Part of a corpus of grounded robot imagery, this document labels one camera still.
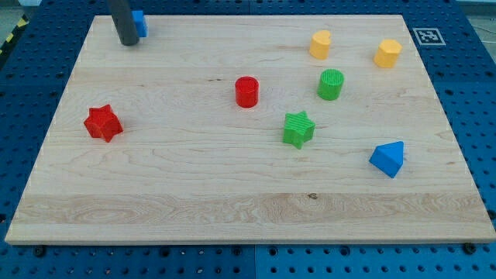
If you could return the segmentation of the grey cylindrical robot arm tip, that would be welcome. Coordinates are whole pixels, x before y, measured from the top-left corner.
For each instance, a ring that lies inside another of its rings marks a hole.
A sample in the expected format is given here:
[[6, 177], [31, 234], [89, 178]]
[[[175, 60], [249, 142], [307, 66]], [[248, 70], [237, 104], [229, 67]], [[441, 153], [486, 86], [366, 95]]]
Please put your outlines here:
[[127, 47], [136, 45], [140, 41], [140, 38], [134, 23], [129, 1], [107, 0], [107, 5], [120, 43]]

